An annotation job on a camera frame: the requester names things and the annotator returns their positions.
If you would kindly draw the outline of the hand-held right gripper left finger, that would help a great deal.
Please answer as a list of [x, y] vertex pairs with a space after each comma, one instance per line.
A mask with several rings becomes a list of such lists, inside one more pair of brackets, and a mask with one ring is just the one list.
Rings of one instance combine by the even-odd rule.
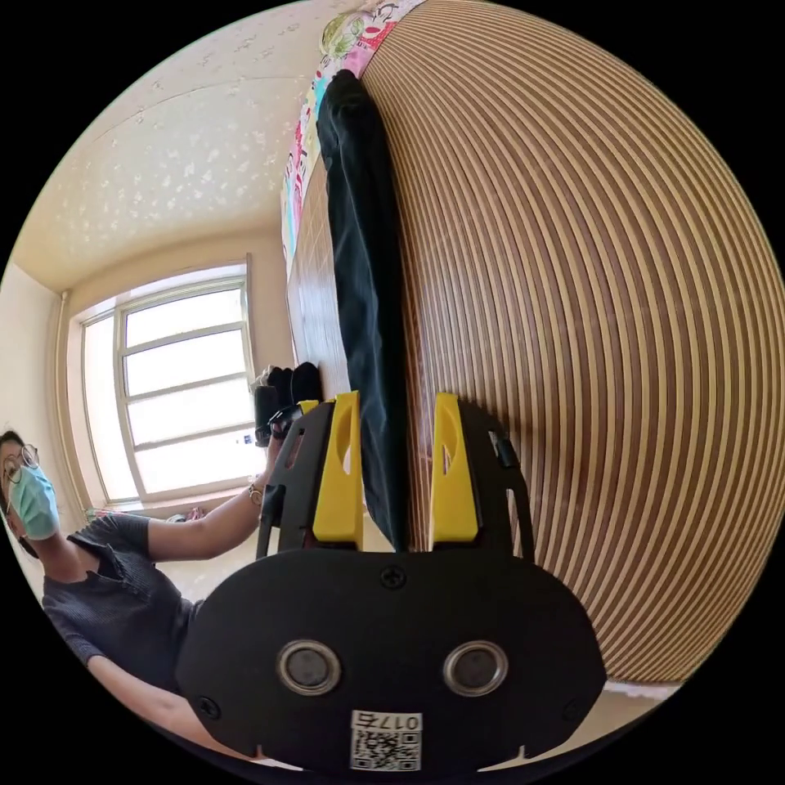
[[322, 545], [361, 548], [364, 503], [359, 392], [339, 394], [331, 404], [312, 531]]

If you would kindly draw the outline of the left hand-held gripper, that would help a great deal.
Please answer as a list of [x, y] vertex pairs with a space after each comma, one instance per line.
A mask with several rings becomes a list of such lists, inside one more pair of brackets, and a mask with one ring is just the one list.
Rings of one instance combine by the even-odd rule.
[[254, 444], [267, 448], [273, 433], [286, 437], [292, 423], [320, 405], [318, 400], [304, 400], [273, 410], [269, 401], [254, 403]]

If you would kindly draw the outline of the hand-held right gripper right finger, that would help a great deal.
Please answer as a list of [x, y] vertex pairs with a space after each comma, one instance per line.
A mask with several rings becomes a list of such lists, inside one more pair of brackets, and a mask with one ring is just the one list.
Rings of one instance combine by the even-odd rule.
[[459, 398], [436, 396], [430, 500], [431, 546], [471, 545], [479, 533]]

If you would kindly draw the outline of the person's left hand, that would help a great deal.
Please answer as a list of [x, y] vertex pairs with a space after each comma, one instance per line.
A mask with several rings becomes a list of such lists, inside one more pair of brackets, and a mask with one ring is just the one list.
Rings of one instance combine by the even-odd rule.
[[279, 433], [273, 433], [270, 437], [266, 450], [266, 464], [263, 472], [257, 477], [257, 487], [264, 491], [271, 481], [271, 476], [276, 467], [276, 462], [280, 454], [280, 450], [284, 444], [285, 437]]

